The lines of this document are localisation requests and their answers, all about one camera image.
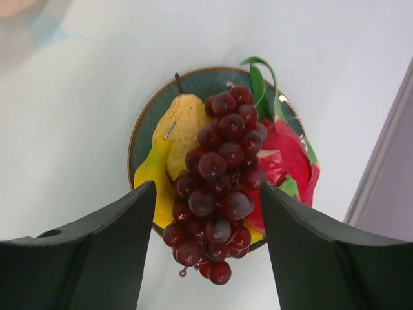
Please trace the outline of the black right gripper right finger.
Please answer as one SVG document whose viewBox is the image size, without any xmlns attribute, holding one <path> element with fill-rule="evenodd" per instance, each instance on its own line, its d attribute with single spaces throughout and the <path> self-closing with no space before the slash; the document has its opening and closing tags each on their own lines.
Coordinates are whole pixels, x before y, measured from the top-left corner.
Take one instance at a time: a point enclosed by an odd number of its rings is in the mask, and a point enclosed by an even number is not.
<svg viewBox="0 0 413 310">
<path fill-rule="evenodd" d="M 411 309 L 412 244 L 339 222 L 264 183 L 261 210 L 282 309 Z"/>
</svg>

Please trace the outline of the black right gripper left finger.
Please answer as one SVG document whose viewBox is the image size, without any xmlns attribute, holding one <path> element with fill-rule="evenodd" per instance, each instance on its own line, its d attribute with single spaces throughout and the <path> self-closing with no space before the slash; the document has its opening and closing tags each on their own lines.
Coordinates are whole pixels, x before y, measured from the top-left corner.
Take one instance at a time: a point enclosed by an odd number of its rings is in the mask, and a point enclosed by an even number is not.
<svg viewBox="0 0 413 310">
<path fill-rule="evenodd" d="M 1 242 L 1 308 L 135 309 L 155 202 L 149 181 L 72 223 Z"/>
</svg>

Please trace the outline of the red fake dragon fruit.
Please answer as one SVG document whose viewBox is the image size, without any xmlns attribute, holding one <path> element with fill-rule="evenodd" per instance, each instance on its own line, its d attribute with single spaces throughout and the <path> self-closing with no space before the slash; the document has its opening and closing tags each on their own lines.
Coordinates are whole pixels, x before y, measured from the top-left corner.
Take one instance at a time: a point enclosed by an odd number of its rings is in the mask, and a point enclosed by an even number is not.
<svg viewBox="0 0 413 310">
<path fill-rule="evenodd" d="M 266 173 L 271 184 L 311 207 L 320 176 L 316 153 L 305 134 L 293 129 L 292 124 L 298 123 L 298 118 L 285 114 L 289 100 L 279 91 L 272 67 L 258 56 L 251 56 L 241 63 L 249 65 L 254 106 L 259 111 L 261 124 L 267 129 L 267 137 L 257 155 L 259 168 Z M 267 86 L 258 64 L 266 66 L 272 76 L 273 105 L 270 104 Z"/>
</svg>

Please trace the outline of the yellow fake banana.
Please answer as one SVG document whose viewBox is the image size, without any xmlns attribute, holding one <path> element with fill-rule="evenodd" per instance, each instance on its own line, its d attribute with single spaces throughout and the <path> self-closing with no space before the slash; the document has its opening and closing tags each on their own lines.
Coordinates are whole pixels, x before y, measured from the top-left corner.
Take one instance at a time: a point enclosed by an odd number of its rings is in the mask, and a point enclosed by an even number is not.
<svg viewBox="0 0 413 310">
<path fill-rule="evenodd" d="M 199 171 L 198 163 L 206 155 L 225 157 L 223 151 L 234 146 L 243 150 L 238 140 L 230 139 L 218 126 L 209 124 L 197 133 L 198 146 L 185 156 L 186 170 L 172 181 L 166 172 L 166 159 L 170 152 L 168 135 L 152 141 L 152 148 L 144 162 L 136 169 L 133 186 L 154 181 L 157 189 L 153 224 L 165 229 L 172 223 L 183 227 L 191 223 L 206 224 L 222 216 L 228 221 L 247 219 L 257 209 L 253 194 L 241 185 L 239 165 L 225 164 L 226 170 L 211 179 Z"/>
</svg>

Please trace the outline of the dark red fake grapes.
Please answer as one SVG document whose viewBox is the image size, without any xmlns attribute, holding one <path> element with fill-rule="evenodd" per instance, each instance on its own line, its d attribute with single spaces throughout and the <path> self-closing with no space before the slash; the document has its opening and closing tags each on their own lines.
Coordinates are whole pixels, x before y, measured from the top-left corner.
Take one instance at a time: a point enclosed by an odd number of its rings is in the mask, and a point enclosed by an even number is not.
<svg viewBox="0 0 413 310">
<path fill-rule="evenodd" d="M 212 122 L 185 154 L 186 169 L 174 182 L 172 221 L 162 237 L 184 269 L 224 285 L 232 276 L 228 258 L 244 257 L 253 241 L 246 218 L 267 178 L 257 158 L 267 132 L 246 87 L 211 96 L 205 106 Z"/>
</svg>

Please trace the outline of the yellow fake lemon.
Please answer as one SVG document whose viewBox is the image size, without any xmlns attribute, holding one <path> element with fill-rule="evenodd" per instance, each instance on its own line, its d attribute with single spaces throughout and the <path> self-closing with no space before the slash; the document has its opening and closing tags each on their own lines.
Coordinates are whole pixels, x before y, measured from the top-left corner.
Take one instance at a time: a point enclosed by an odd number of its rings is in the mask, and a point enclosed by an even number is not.
<svg viewBox="0 0 413 310">
<path fill-rule="evenodd" d="M 188 151 L 197 147 L 197 133 L 211 120 L 205 112 L 202 100 L 195 94 L 186 93 L 181 84 L 179 74 L 175 74 L 179 94 L 172 100 L 170 107 L 158 121 L 152 135 L 152 141 L 168 135 L 170 152 L 166 159 L 166 172 L 174 181 L 180 173 L 186 170 L 185 156 Z"/>
</svg>

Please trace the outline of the banana print plastic bag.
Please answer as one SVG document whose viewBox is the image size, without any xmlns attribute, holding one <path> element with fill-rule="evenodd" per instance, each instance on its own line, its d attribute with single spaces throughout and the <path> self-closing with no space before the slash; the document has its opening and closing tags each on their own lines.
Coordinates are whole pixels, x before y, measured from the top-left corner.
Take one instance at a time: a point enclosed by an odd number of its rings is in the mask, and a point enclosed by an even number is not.
<svg viewBox="0 0 413 310">
<path fill-rule="evenodd" d="M 1 1 L 1 74 L 68 37 L 63 19 L 71 1 Z"/>
</svg>

